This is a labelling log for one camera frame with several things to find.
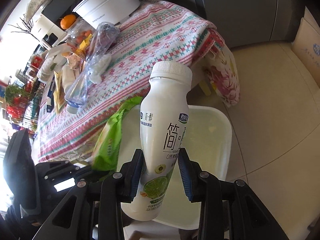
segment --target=screw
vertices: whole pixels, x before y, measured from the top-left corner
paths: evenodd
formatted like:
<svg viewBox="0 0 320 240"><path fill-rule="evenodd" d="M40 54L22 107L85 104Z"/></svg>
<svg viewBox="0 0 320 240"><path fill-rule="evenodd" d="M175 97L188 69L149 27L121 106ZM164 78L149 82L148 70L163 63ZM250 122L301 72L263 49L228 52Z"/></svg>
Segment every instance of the screw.
<svg viewBox="0 0 320 240"><path fill-rule="evenodd" d="M245 182L242 179L237 179L236 184L240 187L243 187L245 185Z"/></svg>
<svg viewBox="0 0 320 240"><path fill-rule="evenodd" d="M112 175L112 177L114 177L115 179L119 179L119 178L122 177L122 173L116 172L116 173L114 173L114 174Z"/></svg>
<svg viewBox="0 0 320 240"><path fill-rule="evenodd" d="M201 178L207 178L207 177L209 177L209 173L207 173L206 171L201 171L200 172L200 177Z"/></svg>
<svg viewBox="0 0 320 240"><path fill-rule="evenodd" d="M77 186L78 187L84 187L86 185L86 182L85 181L79 181L78 183L77 183Z"/></svg>

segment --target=white bottle cap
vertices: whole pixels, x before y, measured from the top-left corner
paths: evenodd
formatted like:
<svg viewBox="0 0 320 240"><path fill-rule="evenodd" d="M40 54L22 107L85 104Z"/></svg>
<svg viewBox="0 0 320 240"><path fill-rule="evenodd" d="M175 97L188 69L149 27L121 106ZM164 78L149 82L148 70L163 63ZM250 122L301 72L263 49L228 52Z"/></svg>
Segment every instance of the white bottle cap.
<svg viewBox="0 0 320 240"><path fill-rule="evenodd" d="M69 104L67 104L67 107L66 107L66 111L70 114L77 114L78 113L78 107L74 107L74 106L71 106Z"/></svg>
<svg viewBox="0 0 320 240"><path fill-rule="evenodd" d="M180 81L191 86L192 71L186 65L174 61L159 61L154 64L151 78L164 77Z"/></svg>

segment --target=tablecloth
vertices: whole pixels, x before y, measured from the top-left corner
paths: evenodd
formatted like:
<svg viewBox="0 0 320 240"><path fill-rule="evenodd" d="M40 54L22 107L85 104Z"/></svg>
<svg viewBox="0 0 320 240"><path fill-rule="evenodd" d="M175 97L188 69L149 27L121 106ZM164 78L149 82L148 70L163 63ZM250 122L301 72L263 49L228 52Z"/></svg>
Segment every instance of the tablecloth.
<svg viewBox="0 0 320 240"><path fill-rule="evenodd" d="M225 46L213 23L166 1L142 2L120 31L109 50L112 62L103 82L89 87L87 105L77 115L65 109L59 114L46 113L46 87L38 123L39 161L90 155L108 117L121 102L148 93L148 79L156 62L173 60L190 67L209 51L214 56Z"/></svg>

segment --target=green plant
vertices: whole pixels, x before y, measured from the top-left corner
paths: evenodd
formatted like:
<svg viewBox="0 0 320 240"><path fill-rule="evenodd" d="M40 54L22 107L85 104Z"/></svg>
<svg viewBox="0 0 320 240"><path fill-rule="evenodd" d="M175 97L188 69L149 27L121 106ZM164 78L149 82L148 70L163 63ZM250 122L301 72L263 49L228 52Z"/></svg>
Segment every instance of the green plant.
<svg viewBox="0 0 320 240"><path fill-rule="evenodd" d="M30 93L14 84L7 86L7 88L5 89L4 98L7 104L14 105L13 99L19 96L28 98L30 96Z"/></svg>

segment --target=white plastic bottle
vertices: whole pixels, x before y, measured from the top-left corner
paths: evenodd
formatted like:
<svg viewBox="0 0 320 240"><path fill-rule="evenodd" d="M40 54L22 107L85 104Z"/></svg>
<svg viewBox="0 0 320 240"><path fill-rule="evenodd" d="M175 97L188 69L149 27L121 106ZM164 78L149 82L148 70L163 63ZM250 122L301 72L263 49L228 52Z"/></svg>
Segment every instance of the white plastic bottle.
<svg viewBox="0 0 320 240"><path fill-rule="evenodd" d="M137 196L123 211L135 220L156 218L167 190L182 139L189 108L187 93L192 72L180 63L157 62L149 79L151 89L140 107L140 138L145 157Z"/></svg>

